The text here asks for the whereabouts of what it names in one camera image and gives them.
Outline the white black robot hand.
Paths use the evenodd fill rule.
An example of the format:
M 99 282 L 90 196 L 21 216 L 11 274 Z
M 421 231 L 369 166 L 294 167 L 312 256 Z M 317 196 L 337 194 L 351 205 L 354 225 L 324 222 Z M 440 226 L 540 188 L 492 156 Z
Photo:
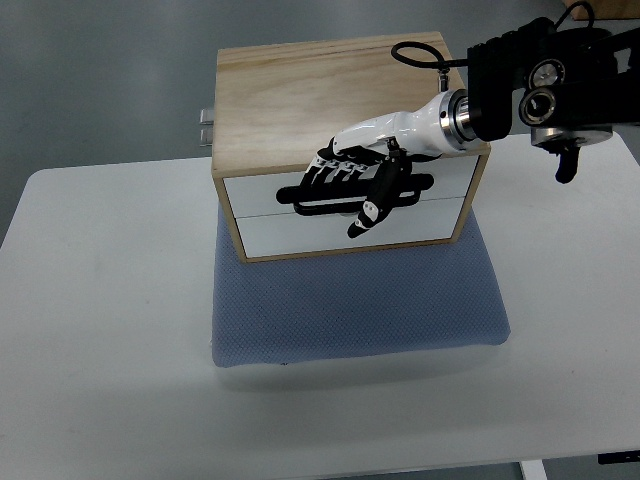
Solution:
M 341 130 L 317 151 L 300 185 L 353 183 L 374 167 L 372 185 L 347 230 L 356 238 L 386 219 L 415 162 L 462 152 L 476 139 L 466 91 L 441 92 L 415 112 L 386 114 Z

